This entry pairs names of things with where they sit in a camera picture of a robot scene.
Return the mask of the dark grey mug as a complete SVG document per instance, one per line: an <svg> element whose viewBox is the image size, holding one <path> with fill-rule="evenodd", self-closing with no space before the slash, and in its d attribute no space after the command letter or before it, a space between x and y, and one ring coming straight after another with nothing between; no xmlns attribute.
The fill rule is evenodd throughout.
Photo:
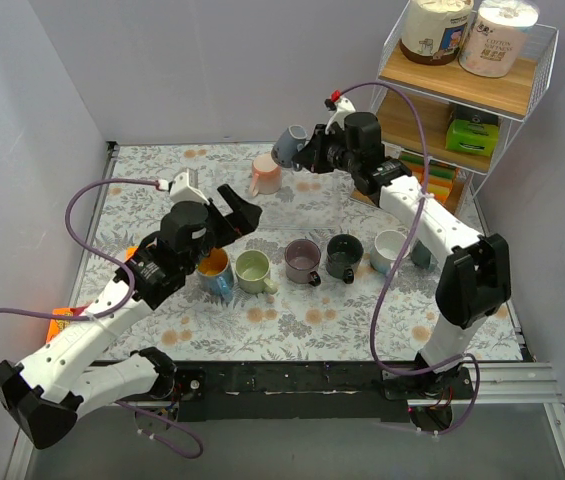
<svg viewBox="0 0 565 480"><path fill-rule="evenodd" d="M326 271L350 285L355 280L363 254L363 245L357 237L350 234L335 235L327 245Z"/></svg>

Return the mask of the pink mug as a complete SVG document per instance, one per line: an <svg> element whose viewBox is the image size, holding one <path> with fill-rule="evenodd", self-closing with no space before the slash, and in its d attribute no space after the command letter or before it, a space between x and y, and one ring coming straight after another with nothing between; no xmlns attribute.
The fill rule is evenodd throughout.
<svg viewBox="0 0 565 480"><path fill-rule="evenodd" d="M252 197L276 193L282 184L282 169L270 153L257 156L251 165L251 183L248 192Z"/></svg>

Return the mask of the blue glazed mug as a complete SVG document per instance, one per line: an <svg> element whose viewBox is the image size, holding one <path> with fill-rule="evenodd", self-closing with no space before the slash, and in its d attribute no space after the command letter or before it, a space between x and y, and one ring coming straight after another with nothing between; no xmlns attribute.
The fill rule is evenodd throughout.
<svg viewBox="0 0 565 480"><path fill-rule="evenodd" d="M234 274L230 258L222 248L213 248L197 267L200 288L228 304L233 300Z"/></svg>

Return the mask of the white and blue mug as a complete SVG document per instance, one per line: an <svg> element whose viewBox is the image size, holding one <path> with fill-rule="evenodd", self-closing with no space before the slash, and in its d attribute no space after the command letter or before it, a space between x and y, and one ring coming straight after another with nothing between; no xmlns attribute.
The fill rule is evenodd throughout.
<svg viewBox="0 0 565 480"><path fill-rule="evenodd" d="M370 265L386 276L395 263L407 237L396 230L384 230L377 234L370 253Z"/></svg>

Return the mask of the green mug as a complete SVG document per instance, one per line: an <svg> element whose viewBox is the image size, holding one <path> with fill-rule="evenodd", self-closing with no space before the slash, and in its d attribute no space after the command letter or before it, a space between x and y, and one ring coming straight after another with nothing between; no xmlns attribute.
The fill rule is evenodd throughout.
<svg viewBox="0 0 565 480"><path fill-rule="evenodd" d="M268 256L259 250L247 250L236 260L235 273L239 287L249 294L275 294L278 284L271 279Z"/></svg>

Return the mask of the lilac mug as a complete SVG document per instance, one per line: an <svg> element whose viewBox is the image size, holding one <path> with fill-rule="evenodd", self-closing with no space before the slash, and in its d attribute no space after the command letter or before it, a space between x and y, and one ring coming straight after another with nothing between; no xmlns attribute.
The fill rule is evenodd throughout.
<svg viewBox="0 0 565 480"><path fill-rule="evenodd" d="M321 285L318 273L321 251L311 240L297 239L291 241L285 249L286 276L296 284L308 284L313 287Z"/></svg>

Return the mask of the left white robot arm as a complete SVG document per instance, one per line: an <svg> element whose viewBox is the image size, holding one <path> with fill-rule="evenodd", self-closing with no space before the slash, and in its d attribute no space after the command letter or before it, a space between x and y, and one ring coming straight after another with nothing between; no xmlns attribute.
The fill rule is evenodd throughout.
<svg viewBox="0 0 565 480"><path fill-rule="evenodd" d="M150 316L180 290L207 257L253 233L262 210L229 185L218 192L231 211L188 183L151 180L169 194L171 210L145 237L101 293L67 327L19 362L0 362L0 402L38 449L58 443L77 421L101 407L134 395L167 398L176 384L174 361L155 347L122 362L93 369L92 363L135 323Z"/></svg>

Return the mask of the small dark grey-blue mug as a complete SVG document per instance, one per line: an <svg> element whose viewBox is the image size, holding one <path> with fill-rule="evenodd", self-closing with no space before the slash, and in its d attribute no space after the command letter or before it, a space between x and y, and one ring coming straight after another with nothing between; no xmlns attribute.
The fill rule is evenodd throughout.
<svg viewBox="0 0 565 480"><path fill-rule="evenodd" d="M307 132L300 125L291 125L283 131L275 142L271 157L281 168L293 168L293 157L304 148Z"/></svg>

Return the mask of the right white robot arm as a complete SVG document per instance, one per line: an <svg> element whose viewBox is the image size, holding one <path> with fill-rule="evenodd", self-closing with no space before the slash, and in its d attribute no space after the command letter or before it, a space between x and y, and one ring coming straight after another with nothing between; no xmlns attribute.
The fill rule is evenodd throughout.
<svg viewBox="0 0 565 480"><path fill-rule="evenodd" d="M426 190L399 160L386 155L377 117L354 112L335 125L319 124L312 134L300 126L276 145L277 162L315 174L350 174L354 185L380 209L411 230L441 266L435 293L436 326L416 356L416 389L437 397L451 384L448 370L468 356L467 347L485 319L511 297L509 246L499 234L485 236L463 224Z"/></svg>

